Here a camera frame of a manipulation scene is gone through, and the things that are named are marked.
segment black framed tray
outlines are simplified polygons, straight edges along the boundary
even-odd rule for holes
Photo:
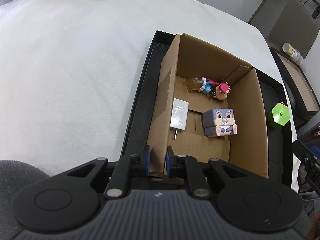
[[[153,37],[134,98],[121,155],[141,153],[147,143],[161,62],[174,37],[173,34],[161,31],[156,31]],[[279,82],[259,70],[257,74],[266,114],[276,103],[287,103],[284,88]],[[267,131],[269,177],[291,187],[292,135],[290,122],[282,129],[268,127]]]

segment gray fabric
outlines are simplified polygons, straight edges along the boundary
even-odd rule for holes
[[[20,226],[11,211],[13,196],[22,188],[49,176],[22,162],[0,161],[0,239],[7,240],[19,232]]]

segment cardboard box wall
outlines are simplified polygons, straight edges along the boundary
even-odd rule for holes
[[[185,80],[207,77],[226,80],[231,92],[224,101],[188,91]],[[173,98],[189,102],[186,130],[173,140],[170,131]],[[201,115],[213,108],[232,108],[238,134],[210,138],[203,135]],[[255,69],[234,55],[187,34],[177,34],[165,55],[149,130],[153,173],[163,173],[167,146],[207,162],[212,157],[268,177],[268,140],[264,106]]]

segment table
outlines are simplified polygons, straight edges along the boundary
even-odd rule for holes
[[[49,175],[118,160],[156,30],[205,40],[283,84],[259,30],[198,1],[15,0],[0,7],[0,158]]]

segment green toy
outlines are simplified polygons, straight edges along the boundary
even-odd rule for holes
[[[273,128],[285,126],[290,120],[289,108],[284,103],[278,103],[268,114],[268,123]]]

